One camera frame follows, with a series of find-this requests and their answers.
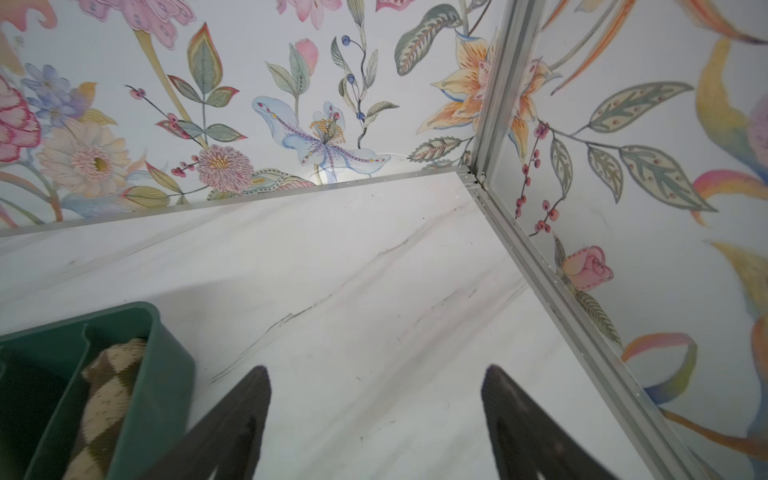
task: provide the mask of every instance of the orange lily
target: orange lily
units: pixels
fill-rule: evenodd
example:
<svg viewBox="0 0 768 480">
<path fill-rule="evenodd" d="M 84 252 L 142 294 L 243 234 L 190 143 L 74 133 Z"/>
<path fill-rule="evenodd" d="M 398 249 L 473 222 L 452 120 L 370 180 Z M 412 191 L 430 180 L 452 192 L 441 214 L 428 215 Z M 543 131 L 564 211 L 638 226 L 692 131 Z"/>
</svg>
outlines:
<svg viewBox="0 0 768 480">
<path fill-rule="evenodd" d="M 520 161 L 525 163 L 528 151 L 528 124 L 529 121 L 537 121 L 536 106 L 531 95 L 536 93 L 544 83 L 551 80 L 552 72 L 541 60 L 534 60 L 525 66 L 525 72 L 520 87 L 520 95 L 515 99 L 515 116 L 510 123 L 508 133 L 509 140 L 518 149 Z"/>
<path fill-rule="evenodd" d="M 495 53 L 495 40 L 489 46 L 482 38 L 456 35 L 456 62 L 459 70 L 432 84 L 451 101 L 427 118 L 417 134 L 430 128 L 443 130 L 469 124 L 477 128 Z"/>
</svg>

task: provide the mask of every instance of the pink chrysanthemum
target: pink chrysanthemum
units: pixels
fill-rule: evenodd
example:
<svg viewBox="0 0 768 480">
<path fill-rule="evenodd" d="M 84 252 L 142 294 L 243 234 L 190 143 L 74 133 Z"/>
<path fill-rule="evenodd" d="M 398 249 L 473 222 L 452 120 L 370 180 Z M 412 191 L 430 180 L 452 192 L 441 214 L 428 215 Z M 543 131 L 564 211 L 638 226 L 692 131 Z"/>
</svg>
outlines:
<svg viewBox="0 0 768 480">
<path fill-rule="evenodd" d="M 223 192 L 242 192 L 250 186 L 253 165 L 232 147 L 214 145 L 199 153 L 200 181 Z"/>
</svg>

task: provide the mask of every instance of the green leaf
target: green leaf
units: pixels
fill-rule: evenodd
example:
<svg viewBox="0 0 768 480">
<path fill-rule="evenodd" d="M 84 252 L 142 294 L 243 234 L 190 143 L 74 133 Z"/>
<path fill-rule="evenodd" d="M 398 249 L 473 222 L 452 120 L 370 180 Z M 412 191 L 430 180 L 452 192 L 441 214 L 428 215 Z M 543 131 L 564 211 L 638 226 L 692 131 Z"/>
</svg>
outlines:
<svg viewBox="0 0 768 480">
<path fill-rule="evenodd" d="M 131 187 L 123 192 L 121 198 L 144 208 L 167 207 L 170 203 L 170 197 L 155 187 Z"/>
<path fill-rule="evenodd" d="M 561 268 L 565 263 L 565 248 L 557 235 L 553 233 L 552 236 L 554 237 L 554 264 Z"/>
<path fill-rule="evenodd" d="M 209 137 L 218 141 L 235 141 L 247 138 L 239 131 L 224 124 L 213 124 L 209 126 L 207 130 L 205 130 L 205 133 L 207 133 Z"/>
<path fill-rule="evenodd" d="M 179 187 L 179 184 L 176 183 L 176 180 L 169 177 L 168 174 L 162 170 L 158 170 L 157 168 L 153 167 L 149 162 L 145 163 L 147 165 L 147 170 L 149 170 L 149 174 L 152 176 L 152 178 L 154 178 L 154 181 L 160 184 L 161 187 L 166 187 L 168 190 L 173 190 L 177 194 L 181 193 L 181 188 Z"/>
<path fill-rule="evenodd" d="M 223 200 L 225 198 L 234 198 L 234 197 L 240 197 L 240 194 L 235 194 L 234 192 L 222 192 L 218 191 L 215 188 L 210 191 L 208 194 L 208 200 Z"/>
<path fill-rule="evenodd" d="M 352 14 L 352 20 L 357 26 L 362 27 L 362 23 L 366 19 L 366 6 L 362 0 L 346 0 L 346 6 L 349 8 L 349 13 Z"/>
<path fill-rule="evenodd" d="M 294 97 L 299 96 L 299 91 L 296 88 L 296 85 L 293 83 L 293 79 L 290 76 L 290 73 L 288 71 L 279 66 L 279 65 L 273 65 L 271 63 L 267 63 L 266 67 L 269 68 L 270 73 L 272 74 L 272 78 L 275 81 L 275 85 L 282 90 L 287 91 Z"/>
<path fill-rule="evenodd" d="M 179 127 L 181 127 L 182 130 L 187 132 L 187 134 L 192 138 L 199 137 L 203 134 L 203 129 L 197 126 L 197 124 L 194 124 L 190 121 L 185 121 L 185 120 L 179 120 L 178 123 L 179 123 Z"/>
<path fill-rule="evenodd" d="M 568 154 L 565 144 L 553 136 L 549 156 L 552 160 L 554 174 L 558 176 L 560 186 L 563 189 L 563 198 L 565 198 L 571 189 L 571 183 L 574 179 L 574 166 L 571 162 L 571 155 Z"/>
<path fill-rule="evenodd" d="M 339 82 L 339 95 L 341 95 L 346 104 L 349 105 L 349 108 L 352 108 L 353 111 L 357 112 L 357 105 L 352 101 L 349 92 L 346 90 L 347 83 L 349 82 L 347 82 L 346 77 L 341 79 Z"/>
<path fill-rule="evenodd" d="M 460 144 L 462 144 L 461 138 L 433 138 L 430 141 L 426 141 L 416 147 L 413 153 L 408 156 L 408 159 L 415 162 L 432 161 L 437 158 L 444 157 Z"/>
<path fill-rule="evenodd" d="M 184 97 L 189 98 L 192 101 L 196 101 L 199 104 L 203 103 L 200 95 L 198 95 L 195 89 L 192 88 L 192 85 L 188 84 L 186 81 L 180 79 L 179 77 L 174 77 L 173 75 L 168 75 L 168 79 L 170 79 L 170 82 L 174 84 L 174 87 L 176 87 L 179 93 Z"/>
<path fill-rule="evenodd" d="M 366 67 L 366 87 L 371 88 L 373 82 L 376 80 L 376 71 L 379 69 L 379 50 L 376 49 L 371 54 L 371 58 L 368 59 L 368 66 Z"/>
<path fill-rule="evenodd" d="M 432 46 L 435 36 L 443 28 L 462 25 L 462 17 L 451 5 L 442 4 L 430 8 L 421 22 L 408 30 L 395 47 L 395 65 L 399 75 L 408 74 L 419 63 Z"/>
<path fill-rule="evenodd" d="M 655 81 L 629 87 L 611 95 L 595 109 L 589 128 L 602 134 L 621 130 L 661 102 L 693 89 L 679 81 Z"/>
<path fill-rule="evenodd" d="M 619 150 L 629 173 L 652 197 L 676 208 L 717 212 L 699 195 L 683 168 L 661 150 L 629 145 Z"/>
<path fill-rule="evenodd" d="M 349 75 L 352 73 L 352 70 L 349 69 L 349 65 L 346 64 L 344 57 L 341 55 L 339 44 L 336 42 L 336 37 L 333 37 L 333 41 L 331 42 L 331 58 L 333 59 L 333 63 L 344 70 L 345 74 Z"/>
<path fill-rule="evenodd" d="M 290 74 L 293 77 L 293 84 L 296 85 L 296 91 L 301 95 L 310 87 L 310 67 L 292 43 L 289 43 L 288 47 L 290 48 L 288 57 Z"/>
<path fill-rule="evenodd" d="M 488 0 L 472 0 L 471 2 L 469 2 L 469 5 L 467 5 L 467 12 L 469 13 L 472 10 L 480 8 L 486 3 L 488 3 Z"/>
<path fill-rule="evenodd" d="M 587 292 L 582 292 L 581 290 L 578 290 L 574 296 L 600 333 L 605 335 L 611 342 L 622 346 L 621 339 L 619 338 L 619 334 L 616 333 L 614 324 L 611 322 L 611 319 L 608 318 L 605 311 L 603 311 L 603 307 L 600 306 L 600 303 L 598 303 L 592 295 Z"/>
<path fill-rule="evenodd" d="M 211 107 L 226 107 L 238 91 L 240 90 L 232 87 L 219 87 L 208 95 L 205 104 Z"/>
<path fill-rule="evenodd" d="M 216 52 L 207 24 L 203 24 L 203 27 L 192 37 L 187 49 L 187 61 L 192 78 L 203 95 L 208 94 L 221 83 L 223 75 L 221 59 Z"/>
<path fill-rule="evenodd" d="M 608 152 L 595 147 L 587 149 L 587 159 L 592 171 L 611 189 L 614 200 L 619 203 L 621 190 L 624 188 L 624 171 L 621 170 L 619 161 Z"/>
<path fill-rule="evenodd" d="M 400 108 L 400 106 L 393 104 L 391 101 L 380 101 L 373 104 L 373 106 L 368 109 L 368 113 L 366 113 L 366 119 L 362 123 L 363 127 L 367 127 L 373 123 L 382 111 L 389 110 L 390 108 Z"/>
</svg>

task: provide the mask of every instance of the pink rose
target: pink rose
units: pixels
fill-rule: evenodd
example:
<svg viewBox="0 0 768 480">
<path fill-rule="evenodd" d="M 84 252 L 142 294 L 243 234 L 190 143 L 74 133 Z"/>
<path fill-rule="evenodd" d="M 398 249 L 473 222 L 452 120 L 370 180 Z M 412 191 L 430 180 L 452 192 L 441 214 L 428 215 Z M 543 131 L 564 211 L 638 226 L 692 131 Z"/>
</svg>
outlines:
<svg viewBox="0 0 768 480">
<path fill-rule="evenodd" d="M 605 265 L 605 252 L 596 245 L 565 259 L 563 271 L 576 289 L 584 292 L 614 277 L 614 271 Z"/>
<path fill-rule="evenodd" d="M 317 46 L 308 38 L 302 38 L 296 42 L 296 50 L 304 57 L 306 65 L 310 68 L 310 75 L 315 73 L 318 56 Z"/>
</svg>

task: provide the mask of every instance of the blue flower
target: blue flower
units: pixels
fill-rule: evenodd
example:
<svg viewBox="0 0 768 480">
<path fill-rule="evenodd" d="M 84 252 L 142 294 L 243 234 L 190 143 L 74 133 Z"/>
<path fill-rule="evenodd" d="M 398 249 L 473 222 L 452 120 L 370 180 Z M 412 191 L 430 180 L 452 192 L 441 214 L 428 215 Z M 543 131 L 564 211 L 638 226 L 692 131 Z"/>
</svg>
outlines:
<svg viewBox="0 0 768 480">
<path fill-rule="evenodd" d="M 296 114 L 285 102 L 271 97 L 253 99 L 253 109 L 270 126 L 272 138 L 285 148 L 299 154 L 302 165 L 315 164 L 328 175 L 330 183 L 336 182 L 336 172 L 349 168 L 358 173 L 371 175 L 384 166 L 389 155 L 376 155 L 373 151 L 347 150 L 336 144 L 344 142 L 344 117 L 329 101 L 324 112 L 315 112 L 310 125 L 315 136 L 307 134 L 299 126 Z"/>
<path fill-rule="evenodd" d="M 57 98 L 59 101 L 67 103 L 70 101 L 69 80 L 58 76 L 58 72 L 50 65 L 43 67 L 43 71 L 38 70 L 32 64 L 27 63 L 27 72 L 34 78 L 25 78 L 24 85 L 35 91 L 37 96 L 44 98 Z"/>
<path fill-rule="evenodd" d="M 40 110 L 35 112 L 39 120 L 49 120 L 52 127 L 64 127 L 64 121 L 69 117 L 77 117 L 77 109 L 68 103 L 64 103 L 57 96 L 53 97 L 27 97 L 27 102 Z"/>
</svg>

